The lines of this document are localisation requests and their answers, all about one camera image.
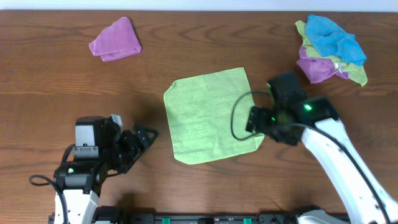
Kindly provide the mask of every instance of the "purple cloth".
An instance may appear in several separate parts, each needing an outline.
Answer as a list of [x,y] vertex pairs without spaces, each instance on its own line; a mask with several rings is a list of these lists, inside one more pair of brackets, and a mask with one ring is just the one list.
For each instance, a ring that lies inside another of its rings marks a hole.
[[335,65],[331,59],[308,57],[307,51],[303,46],[300,47],[298,53],[300,54],[300,59],[296,63],[304,71],[310,83],[320,83],[332,75],[337,75],[344,79],[349,78],[348,72],[335,70]]
[[91,53],[94,56],[101,56],[104,62],[138,54],[142,50],[131,22],[126,17],[103,29],[88,46]]

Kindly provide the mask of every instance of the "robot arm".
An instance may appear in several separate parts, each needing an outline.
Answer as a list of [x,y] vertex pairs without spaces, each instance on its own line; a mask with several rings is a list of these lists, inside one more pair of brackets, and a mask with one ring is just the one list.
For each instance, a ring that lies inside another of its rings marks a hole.
[[[268,87],[274,107],[251,108],[246,130],[292,146],[302,141],[335,186],[351,223],[398,220],[397,202],[381,187],[356,152],[330,102],[325,98],[308,99],[293,73],[270,80]],[[298,222],[342,223],[323,210],[304,213]]]
[[[55,216],[49,223],[64,223],[64,213],[72,224],[121,223],[121,211],[114,207],[97,208],[102,183],[112,175],[125,174],[158,136],[156,130],[138,124],[121,132],[121,118],[87,117],[76,121],[73,161],[64,155],[54,172],[54,182],[61,195],[55,196]],[[115,174],[108,175],[109,170]]]
[[[317,121],[315,126],[338,140],[349,151],[356,163],[360,166],[371,185],[380,197],[389,219],[398,220],[398,204],[383,189],[362,158],[356,152],[340,120],[333,118]],[[373,193],[361,177],[357,168],[348,156],[330,139],[320,133],[306,128],[301,138],[305,147],[317,158],[332,184],[337,190],[347,210],[351,223],[385,223],[386,220],[379,208]],[[305,213],[298,218],[299,223],[321,223],[325,212]]]

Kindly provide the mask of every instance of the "wooden table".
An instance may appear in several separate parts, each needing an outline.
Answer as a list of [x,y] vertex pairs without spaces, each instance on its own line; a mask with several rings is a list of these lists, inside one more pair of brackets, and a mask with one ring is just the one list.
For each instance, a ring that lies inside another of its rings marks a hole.
[[[100,205],[168,213],[257,213],[311,203],[345,212],[325,172],[303,147],[269,139],[253,153],[189,166],[173,157],[163,94],[180,78],[244,67],[253,90],[296,71],[310,96],[327,96],[362,158],[398,199],[398,14],[317,13],[356,34],[368,84],[309,84],[295,62],[294,22],[307,12],[0,11],[0,223],[47,223],[52,177],[80,116],[120,114],[160,136],[126,175],[108,179]],[[128,16],[143,51],[104,63],[89,48]]]

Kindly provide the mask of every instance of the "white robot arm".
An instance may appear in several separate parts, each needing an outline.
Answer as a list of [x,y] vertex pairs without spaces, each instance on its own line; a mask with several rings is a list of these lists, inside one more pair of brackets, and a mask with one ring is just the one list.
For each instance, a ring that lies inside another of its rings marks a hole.
[[[91,223],[100,199],[95,192],[91,190],[89,194],[84,194],[83,190],[64,190],[63,197],[67,206],[68,221],[71,224]],[[53,223],[63,223],[63,208],[58,195],[55,196],[55,220]]]
[[[391,222],[398,220],[398,203],[374,178],[362,158],[356,152],[345,127],[340,120],[324,119],[315,126],[339,141],[351,154],[359,168],[375,189]],[[306,128],[302,134],[305,147],[317,158],[335,186],[351,223],[385,223],[386,217],[374,194],[347,154],[324,135]],[[341,223],[324,211],[311,211],[298,218],[299,223]]]
[[[251,108],[246,126],[246,130],[253,133],[250,136],[263,133],[292,146],[302,141],[335,186],[351,223],[390,224],[397,221],[397,202],[383,189],[356,152],[330,102],[322,97],[308,99],[293,73],[269,80],[268,87],[269,93],[252,92],[269,94],[274,105],[272,109]],[[231,131],[237,140],[247,139],[234,135],[232,119]],[[322,210],[304,213],[298,217],[298,222],[342,223]]]

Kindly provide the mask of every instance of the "green cloth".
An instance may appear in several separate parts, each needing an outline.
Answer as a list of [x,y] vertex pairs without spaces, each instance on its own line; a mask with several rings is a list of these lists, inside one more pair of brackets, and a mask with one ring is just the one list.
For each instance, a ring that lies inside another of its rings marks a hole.
[[[250,86],[243,68],[176,80],[164,93],[164,103],[173,142],[174,157],[186,164],[199,164],[257,150],[264,136],[238,141],[231,134],[235,101]],[[243,98],[234,114],[234,132],[245,131],[251,95]]]
[[329,55],[327,57],[322,57],[315,47],[311,44],[310,40],[305,35],[305,22],[297,21],[295,23],[297,27],[297,31],[303,37],[303,47],[307,50],[308,57],[315,57],[315,58],[328,58],[331,59],[332,62],[335,64],[335,69],[338,69],[339,66],[343,72],[349,73],[349,79],[361,84],[364,86],[368,82],[368,78],[366,77],[365,69],[363,66],[356,65],[354,63],[345,63],[342,62],[338,56]]

